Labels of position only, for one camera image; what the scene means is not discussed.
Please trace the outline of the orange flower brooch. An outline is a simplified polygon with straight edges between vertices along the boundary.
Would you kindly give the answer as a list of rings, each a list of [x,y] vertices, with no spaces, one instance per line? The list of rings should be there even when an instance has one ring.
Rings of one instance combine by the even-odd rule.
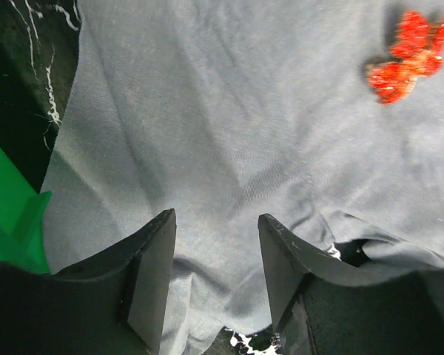
[[[391,59],[366,66],[366,80],[382,105],[406,98],[419,78],[435,75],[444,66],[444,16],[430,22],[422,13],[407,10],[388,49]]]

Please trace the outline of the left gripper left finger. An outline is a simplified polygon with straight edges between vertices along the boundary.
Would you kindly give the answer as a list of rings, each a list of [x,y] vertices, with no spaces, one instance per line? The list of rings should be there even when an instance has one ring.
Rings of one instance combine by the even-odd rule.
[[[157,354],[175,237],[167,209],[57,274],[0,262],[0,354]]]

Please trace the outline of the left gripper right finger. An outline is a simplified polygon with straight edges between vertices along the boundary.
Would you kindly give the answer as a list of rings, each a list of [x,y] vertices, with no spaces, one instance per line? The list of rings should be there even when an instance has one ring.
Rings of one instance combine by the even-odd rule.
[[[444,270],[374,274],[258,219],[272,326],[285,354],[444,354]]]

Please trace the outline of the grey button shirt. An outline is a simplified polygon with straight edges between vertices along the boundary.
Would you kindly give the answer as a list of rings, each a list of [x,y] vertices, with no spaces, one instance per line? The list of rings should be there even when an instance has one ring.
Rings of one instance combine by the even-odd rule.
[[[79,1],[44,178],[54,272],[174,209],[163,354],[271,322],[257,219],[369,269],[444,268],[444,66],[383,106],[365,65],[444,1]]]

